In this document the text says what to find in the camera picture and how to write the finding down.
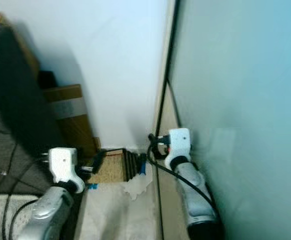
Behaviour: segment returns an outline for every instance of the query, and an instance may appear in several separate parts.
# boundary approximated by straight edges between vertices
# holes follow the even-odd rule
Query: light blue panel
[[[291,240],[291,0],[182,2],[172,89],[227,238]]]

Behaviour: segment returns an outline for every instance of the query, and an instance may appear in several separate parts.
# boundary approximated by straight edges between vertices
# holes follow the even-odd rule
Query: black wire
[[[14,234],[14,225],[15,225],[15,221],[17,219],[18,214],[26,207],[29,206],[30,204],[35,203],[37,200],[32,200],[32,201],[28,201],[27,203],[23,204],[13,215],[12,220],[11,220],[11,224],[10,224],[10,230],[9,230],[9,240],[13,240],[13,234]]]
[[[181,180],[182,182],[184,182],[185,184],[187,184],[188,186],[190,186],[191,188],[193,188],[193,190],[195,190],[198,194],[201,195],[201,197],[204,198],[204,200],[206,200],[210,206],[212,207],[213,210],[217,211],[216,209],[216,206],[215,204],[210,200],[210,198],[207,197],[207,195],[205,195],[204,192],[202,192],[198,187],[196,187],[195,185],[193,185],[190,181],[188,181],[187,179],[185,179],[183,176],[175,173],[174,171],[171,171],[170,169],[164,167],[164,166],[161,166],[160,164],[158,164],[157,162],[153,161],[151,159],[151,148],[152,148],[152,145],[150,144],[150,146],[148,147],[147,149],[147,159],[149,160],[149,162],[152,164],[152,165],[155,165],[156,167],[158,167],[159,169],[175,176],[177,179]]]
[[[42,159],[37,159],[37,160],[34,160],[33,162],[31,162],[30,164],[28,164],[24,169],[23,171],[21,172],[21,174],[17,177],[18,179],[22,179],[22,177],[26,174],[26,172],[37,162],[41,162]],[[12,193],[14,192],[16,186],[18,185],[19,181],[17,180],[12,188],[11,188],[11,191],[9,192],[8,196],[7,196],[7,199],[6,199],[6,202],[5,202],[5,206],[4,206],[4,211],[3,211],[3,219],[2,219],[2,240],[7,240],[7,236],[6,236],[6,221],[7,221],[7,211],[8,211],[8,207],[9,207],[9,203],[10,203],[10,198],[11,198],[11,195]]]

